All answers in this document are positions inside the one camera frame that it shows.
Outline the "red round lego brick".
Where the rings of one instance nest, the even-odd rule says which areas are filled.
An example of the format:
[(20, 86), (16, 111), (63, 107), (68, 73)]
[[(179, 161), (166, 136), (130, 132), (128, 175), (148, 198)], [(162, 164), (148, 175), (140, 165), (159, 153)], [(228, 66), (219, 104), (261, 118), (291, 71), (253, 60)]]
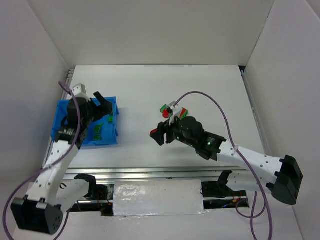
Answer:
[(170, 118), (171, 113), (168, 112), (166, 109), (162, 112), (162, 116), (166, 119)]

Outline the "red studded lego brick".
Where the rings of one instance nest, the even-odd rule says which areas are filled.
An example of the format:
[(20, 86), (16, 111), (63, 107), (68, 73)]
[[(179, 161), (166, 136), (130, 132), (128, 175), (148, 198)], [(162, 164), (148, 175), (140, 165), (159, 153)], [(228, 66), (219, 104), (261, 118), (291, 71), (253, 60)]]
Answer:
[(158, 132), (158, 128), (156, 129), (153, 129), (151, 132), (150, 132), (150, 137), (156, 137), (159, 135), (159, 132)]

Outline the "green square lego brick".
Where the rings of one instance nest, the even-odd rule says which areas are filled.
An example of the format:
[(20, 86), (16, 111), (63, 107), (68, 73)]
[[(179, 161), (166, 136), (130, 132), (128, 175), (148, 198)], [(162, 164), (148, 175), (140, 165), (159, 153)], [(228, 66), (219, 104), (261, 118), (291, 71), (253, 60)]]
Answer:
[(102, 129), (102, 125), (97, 124), (94, 126), (93, 132), (96, 134), (99, 134), (101, 132), (101, 129)]

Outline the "blue bin right compartment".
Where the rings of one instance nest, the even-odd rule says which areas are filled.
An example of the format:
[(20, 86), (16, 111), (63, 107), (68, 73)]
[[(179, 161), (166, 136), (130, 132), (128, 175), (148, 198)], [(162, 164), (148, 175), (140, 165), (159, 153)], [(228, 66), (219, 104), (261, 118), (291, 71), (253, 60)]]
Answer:
[[(117, 137), (119, 135), (118, 133), (118, 115), (119, 113), (119, 108), (117, 104), (117, 97), (106, 97), (105, 98), (107, 101), (112, 103), (112, 114), (107, 115), (103, 117), (102, 119), (91, 123), (91, 125), (88, 127), (87, 130), (87, 137), (84, 140), (82, 147), (101, 147), (101, 146), (112, 146), (112, 145), (117, 145)], [(113, 123), (108, 123), (108, 117), (113, 116)], [(94, 127), (95, 125), (99, 125), (100, 123), (104, 123), (101, 127), (101, 132), (100, 133), (94, 133)], [(95, 141), (94, 140), (94, 135), (100, 135), (101, 140), (100, 141)]]

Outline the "silver foil tape sheet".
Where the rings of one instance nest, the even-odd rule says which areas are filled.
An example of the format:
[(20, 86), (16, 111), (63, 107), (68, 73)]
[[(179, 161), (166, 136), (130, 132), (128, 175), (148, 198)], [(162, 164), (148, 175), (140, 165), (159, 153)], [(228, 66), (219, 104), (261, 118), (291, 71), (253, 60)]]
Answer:
[(133, 216), (188, 216), (204, 213), (200, 180), (117, 181), (113, 214)]

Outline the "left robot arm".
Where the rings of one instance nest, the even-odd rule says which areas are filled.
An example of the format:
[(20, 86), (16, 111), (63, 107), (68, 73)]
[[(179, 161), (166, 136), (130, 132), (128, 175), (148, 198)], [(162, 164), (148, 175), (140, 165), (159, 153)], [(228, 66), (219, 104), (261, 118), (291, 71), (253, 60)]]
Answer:
[(100, 191), (107, 190), (97, 184), (94, 176), (84, 173), (63, 183), (69, 165), (87, 138), (89, 126), (113, 111), (113, 104), (98, 91), (93, 95), (99, 105), (82, 92), (71, 95), (46, 165), (25, 196), (12, 201), (10, 209), (19, 229), (54, 235), (63, 215), (78, 200), (96, 199)]

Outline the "blue bin left compartment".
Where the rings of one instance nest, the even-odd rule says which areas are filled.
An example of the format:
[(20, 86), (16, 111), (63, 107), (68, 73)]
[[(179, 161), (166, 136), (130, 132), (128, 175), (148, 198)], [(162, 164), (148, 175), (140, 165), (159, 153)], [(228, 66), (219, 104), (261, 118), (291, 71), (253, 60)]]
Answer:
[(51, 139), (54, 142), (59, 140), (67, 141), (71, 144), (74, 139), (76, 139), (75, 145), (78, 148), (81, 148), (83, 145), (84, 140), (87, 138), (88, 135), (88, 127), (81, 127), (80, 117), (80, 110), (78, 107), (77, 101), (75, 102), (77, 113), (78, 113), (78, 124), (77, 129), (67, 126), (66, 116), (67, 116), (67, 105), (69, 100), (60, 100), (58, 101), (55, 117), (52, 125), (51, 131)]

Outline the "green red striped lego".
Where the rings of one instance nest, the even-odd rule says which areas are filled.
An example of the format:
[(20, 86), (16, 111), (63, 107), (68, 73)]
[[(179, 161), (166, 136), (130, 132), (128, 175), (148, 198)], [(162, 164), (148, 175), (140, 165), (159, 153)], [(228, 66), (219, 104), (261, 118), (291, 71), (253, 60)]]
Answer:
[(186, 108), (182, 108), (181, 109), (181, 113), (179, 115), (179, 118), (182, 120), (183, 118), (185, 118), (188, 115), (189, 111)]

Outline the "aluminium table rail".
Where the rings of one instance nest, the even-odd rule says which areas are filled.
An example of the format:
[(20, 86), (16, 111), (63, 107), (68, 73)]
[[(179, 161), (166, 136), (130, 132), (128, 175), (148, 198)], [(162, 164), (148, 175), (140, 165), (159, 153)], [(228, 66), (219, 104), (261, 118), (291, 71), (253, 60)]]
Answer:
[(205, 167), (161, 167), (161, 168), (70, 168), (64, 175), (65, 181), (74, 179), (79, 174), (91, 175), (100, 182), (115, 180), (172, 180), (172, 179), (206, 179), (217, 178), (223, 171), (237, 174), (246, 170), (234, 166), (205, 166)]

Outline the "blue bin compartment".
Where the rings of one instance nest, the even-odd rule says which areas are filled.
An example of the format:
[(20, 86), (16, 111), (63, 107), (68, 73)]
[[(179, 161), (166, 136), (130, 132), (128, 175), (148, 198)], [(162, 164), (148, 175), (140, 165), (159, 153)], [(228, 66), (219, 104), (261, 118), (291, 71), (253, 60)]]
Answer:
[(81, 127), (80, 117), (80, 110), (78, 107), (77, 101), (75, 102), (77, 113), (78, 113), (78, 124), (77, 129), (67, 126), (66, 116), (67, 116), (67, 105), (69, 100), (60, 100), (58, 101), (55, 117), (52, 125), (51, 131), (51, 139), (54, 142), (59, 140), (67, 141), (71, 144), (74, 139), (76, 139), (75, 145), (78, 148), (81, 148), (83, 145), (84, 140), (87, 138), (88, 135), (88, 127)]
[[(117, 145), (117, 137), (119, 135), (118, 133), (118, 115), (119, 113), (119, 108), (117, 104), (117, 97), (106, 97), (105, 98), (107, 101), (112, 103), (112, 114), (107, 115), (103, 117), (102, 119), (91, 123), (91, 125), (88, 127), (87, 130), (87, 137), (84, 140), (82, 147), (101, 147), (101, 146), (112, 146), (112, 145)], [(108, 117), (113, 116), (113, 123), (108, 123)], [(94, 133), (94, 127), (95, 125), (99, 125), (100, 123), (104, 123), (101, 127), (101, 132), (100, 133)], [(100, 141), (95, 141), (94, 140), (94, 135), (100, 135), (101, 140)]]

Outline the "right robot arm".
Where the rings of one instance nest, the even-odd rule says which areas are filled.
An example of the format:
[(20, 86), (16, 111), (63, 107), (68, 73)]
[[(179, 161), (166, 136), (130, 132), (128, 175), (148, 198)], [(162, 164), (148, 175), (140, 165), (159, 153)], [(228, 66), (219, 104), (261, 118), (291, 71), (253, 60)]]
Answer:
[(160, 122), (150, 132), (150, 137), (160, 146), (178, 141), (194, 148), (205, 160), (231, 164), (247, 171), (224, 170), (216, 184), (221, 192), (264, 190), (283, 204), (293, 206), (297, 203), (303, 173), (292, 156), (273, 157), (232, 145), (224, 137), (205, 131), (194, 117), (176, 119), (173, 123), (169, 120)]

